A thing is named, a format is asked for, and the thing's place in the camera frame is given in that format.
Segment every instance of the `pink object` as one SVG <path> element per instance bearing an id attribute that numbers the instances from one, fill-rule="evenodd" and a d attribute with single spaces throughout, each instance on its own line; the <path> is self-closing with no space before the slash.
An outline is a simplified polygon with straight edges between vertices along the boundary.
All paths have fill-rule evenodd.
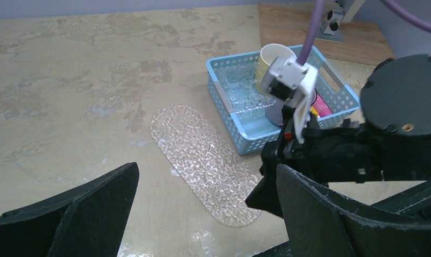
<path id="1" fill-rule="evenodd" d="M 317 114 L 319 114 L 319 117 L 321 118 L 333 114 L 330 108 L 324 102 L 324 100 L 319 96 L 319 94 L 316 94 L 316 102 L 312 106 L 313 108 L 315 108 Z"/>

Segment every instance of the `gray wall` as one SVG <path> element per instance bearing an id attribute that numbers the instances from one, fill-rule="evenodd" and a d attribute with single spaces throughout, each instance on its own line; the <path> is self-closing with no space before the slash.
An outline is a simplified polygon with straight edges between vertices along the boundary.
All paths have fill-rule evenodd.
<path id="1" fill-rule="evenodd" d="M 0 19 L 243 5 L 258 2 L 259 0 L 0 0 Z"/>
<path id="2" fill-rule="evenodd" d="M 431 0 L 396 0 L 403 8 L 431 22 Z M 403 21 L 379 0 L 366 0 L 356 19 L 375 22 L 396 57 L 431 54 L 431 34 Z"/>

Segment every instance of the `black cylindrical motor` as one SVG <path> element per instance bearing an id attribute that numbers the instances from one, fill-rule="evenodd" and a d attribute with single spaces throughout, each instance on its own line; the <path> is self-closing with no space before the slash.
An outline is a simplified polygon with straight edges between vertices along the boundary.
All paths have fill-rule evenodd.
<path id="1" fill-rule="evenodd" d="M 431 56 L 403 57 L 377 69 L 360 104 L 384 178 L 431 179 Z"/>

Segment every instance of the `yellow object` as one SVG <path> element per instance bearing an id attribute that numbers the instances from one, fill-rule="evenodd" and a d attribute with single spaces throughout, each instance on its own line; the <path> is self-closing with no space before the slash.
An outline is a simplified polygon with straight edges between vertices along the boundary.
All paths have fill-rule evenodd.
<path id="1" fill-rule="evenodd" d="M 317 117 L 319 114 L 318 112 L 312 107 L 312 113 Z"/>
<path id="2" fill-rule="evenodd" d="M 256 80 L 256 90 L 260 94 L 264 94 L 264 92 L 261 89 L 261 81 L 264 77 L 264 74 L 266 73 L 267 69 L 271 65 L 271 63 L 275 60 L 277 57 L 296 57 L 296 54 L 289 49 L 288 47 L 281 45 L 281 44 L 268 44 L 261 48 L 261 52 L 259 54 L 258 58 L 258 66 L 256 67 L 256 74 L 255 74 L 255 80 Z"/>

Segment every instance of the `blue plastic basket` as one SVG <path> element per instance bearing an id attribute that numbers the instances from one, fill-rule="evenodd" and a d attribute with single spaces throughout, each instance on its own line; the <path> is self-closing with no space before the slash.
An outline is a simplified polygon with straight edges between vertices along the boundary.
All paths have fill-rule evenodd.
<path id="1" fill-rule="evenodd" d="M 302 45 L 289 48 L 293 50 L 296 55 L 299 55 Z M 233 69 L 229 70 L 227 73 L 230 81 L 254 80 L 255 69 L 251 71 L 239 71 L 239 66 L 256 63 L 259 58 L 259 53 L 260 52 L 257 51 L 217 57 L 209 59 L 206 62 L 209 74 L 208 89 L 210 96 L 240 155 L 260 150 L 264 147 L 266 142 L 275 141 L 280 132 L 280 128 L 272 124 L 265 114 L 252 118 L 251 120 L 241 120 L 239 111 L 235 110 L 231 103 L 229 92 L 220 84 L 216 71 L 220 68 L 232 66 Z M 313 47 L 308 62 L 318 69 L 321 67 L 324 68 L 340 88 L 338 92 L 334 92 L 321 75 L 319 75 L 316 82 L 318 94 L 333 113 L 330 116 L 319 118 L 318 123 L 322 129 L 335 127 L 348 115 L 359 109 L 359 99 L 351 87 L 347 85 L 316 47 Z"/>

